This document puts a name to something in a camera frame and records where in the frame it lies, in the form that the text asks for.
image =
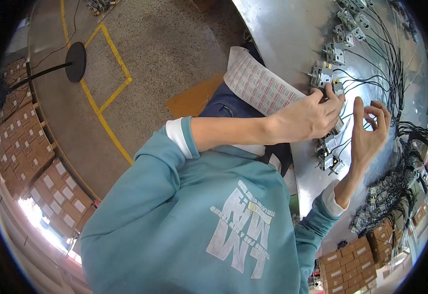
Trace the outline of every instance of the white label on box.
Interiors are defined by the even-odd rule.
[[[37,203],[39,200],[41,200],[41,195],[36,190],[36,188],[33,188],[31,190],[31,197],[33,197],[35,203]]]
[[[341,289],[343,289],[343,286],[336,287],[335,289],[332,290],[332,292],[335,293],[337,291],[340,291]]]
[[[365,269],[366,267],[370,266],[370,262],[365,263],[362,268]]]
[[[361,255],[361,253],[363,253],[364,251],[366,251],[366,247],[359,249],[357,253],[358,255]]]
[[[62,162],[59,162],[58,164],[56,164],[55,168],[57,169],[57,171],[59,172],[59,174],[61,176],[66,172],[66,170],[65,170],[64,165],[62,164]]]
[[[62,190],[65,197],[67,197],[68,200],[73,198],[73,192],[69,189],[69,187],[65,186],[64,190]]]
[[[334,256],[330,256],[329,258],[327,258],[327,262],[329,262],[330,260],[335,259],[336,257],[337,257],[336,254]]]
[[[337,276],[339,274],[341,274],[341,270],[338,270],[338,271],[334,272],[333,274],[331,274],[331,277],[333,278],[334,276]]]
[[[75,225],[75,221],[70,217],[70,215],[65,215],[64,221],[67,225],[69,225],[69,227],[73,227],[73,225]]]
[[[64,203],[64,201],[65,201],[65,199],[64,199],[64,197],[62,196],[61,192],[60,192],[60,191],[58,191],[58,190],[54,193],[54,198],[55,198],[55,200],[57,200],[57,202],[58,202],[60,205],[62,205],[62,203]]]
[[[54,214],[52,209],[47,204],[44,204],[44,206],[42,207],[42,211],[49,217],[51,217]]]
[[[69,185],[69,187],[70,187],[70,189],[74,189],[75,188],[75,186],[76,186],[76,182],[71,178],[71,177],[68,177],[66,180],[65,180],[65,182],[67,183],[67,185]]]
[[[369,283],[372,279],[375,279],[374,275],[370,276],[366,279],[366,283]]]
[[[85,210],[85,205],[83,205],[83,203],[81,203],[80,200],[77,200],[74,206],[78,209],[80,213],[83,213],[83,211]]]
[[[53,201],[52,203],[51,203],[51,208],[52,208],[52,210],[55,212],[55,213],[57,213],[57,214],[59,214],[59,213],[61,213],[61,207],[57,204],[57,202],[55,202],[55,201]]]
[[[54,182],[51,180],[51,177],[49,177],[49,175],[46,175],[43,180],[44,180],[44,184],[46,184],[48,189],[51,189],[52,186],[54,185]]]

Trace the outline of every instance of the metal workbench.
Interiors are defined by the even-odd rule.
[[[337,17],[339,6],[332,0],[232,0],[239,11],[246,27],[263,58],[265,65],[272,72],[284,79],[290,85],[303,93],[309,93],[310,77],[306,73],[311,72],[314,63],[321,64],[325,60],[322,47],[332,42],[333,28],[340,24]],[[417,126],[428,125],[428,56],[423,37],[417,35],[417,42],[411,35],[401,29],[402,20],[386,1],[375,0],[374,9],[384,21],[394,42],[400,44],[403,52],[403,60],[407,66],[407,84],[411,85],[405,92],[405,108],[401,117],[402,121],[411,121]],[[373,29],[382,34],[381,28],[370,19]],[[376,38],[371,30],[363,32]],[[386,71],[384,60],[370,50],[364,42],[355,39],[356,46],[350,50],[358,53]],[[341,68],[355,78],[366,79],[378,74],[378,69],[361,57],[346,53],[345,66],[333,66]],[[346,80],[346,75],[335,72],[334,77]],[[387,88],[387,83],[380,81]],[[357,82],[349,82],[351,87]],[[364,106],[371,100],[381,100],[383,92],[373,85],[362,85],[347,93],[346,104],[342,117],[352,113],[354,97],[360,96]],[[353,117],[344,119],[345,127],[337,136],[337,141],[345,142],[351,137]],[[386,166],[393,152],[393,140],[395,129],[391,128],[389,139],[385,148],[375,158],[361,181],[358,190],[352,197],[348,210],[341,216],[328,236],[323,240],[321,249],[317,255],[327,254],[336,249],[336,244],[341,240],[355,239],[356,234],[349,230],[351,216],[358,206],[364,204],[366,198],[366,186],[374,182],[385,172]],[[322,171],[317,166],[317,140],[291,144],[294,170],[296,175],[297,190],[299,194],[299,208],[301,217],[307,215],[311,209],[312,201],[322,190],[337,178],[342,179],[349,169],[351,144],[348,144],[340,158],[346,167],[339,175],[328,175],[329,170]],[[336,149],[338,155],[342,147]]]

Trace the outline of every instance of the concrete floor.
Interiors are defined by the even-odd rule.
[[[76,0],[64,2],[69,37],[74,32]],[[86,43],[101,16],[80,0],[76,33],[70,43]],[[242,41],[243,23],[229,0],[199,13],[187,0],[122,0],[102,21],[132,77],[102,111],[109,128],[130,157],[171,115],[168,99],[226,70],[230,46]],[[41,0],[29,32],[31,66],[65,45],[58,1]],[[53,53],[34,73],[65,61],[66,49]],[[85,83],[100,108],[126,80],[100,30],[87,46]],[[69,83],[64,70],[34,82],[47,124],[76,173],[104,198],[130,163],[102,126],[79,83]]]

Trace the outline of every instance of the finger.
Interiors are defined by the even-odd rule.
[[[317,88],[310,89],[310,95],[307,96],[308,99],[311,99],[315,103],[320,103],[320,100],[322,100],[323,93]]]
[[[355,98],[355,104],[353,108],[353,117],[355,120],[354,129],[363,129],[363,118],[364,118],[364,104],[361,97]]]
[[[384,112],[382,109],[375,106],[367,106],[364,108],[365,113],[373,114],[377,117],[377,130],[381,129],[387,131],[387,126],[384,118]]]
[[[388,132],[389,128],[390,128],[390,120],[391,120],[390,112],[387,110],[387,108],[380,101],[371,101],[370,104],[372,106],[375,106],[377,108],[382,109],[382,112],[384,113],[384,119],[385,119],[385,122],[386,122],[386,129],[387,129],[387,132]]]

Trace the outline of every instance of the stacked cardboard boxes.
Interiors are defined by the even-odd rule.
[[[13,197],[22,196],[53,157],[52,145],[31,103],[0,126],[0,172]]]
[[[325,294],[367,291],[376,279],[376,269],[366,238],[359,238],[319,260]]]
[[[93,215],[91,199],[76,184],[59,159],[53,161],[30,189],[50,224],[65,237],[72,237]]]

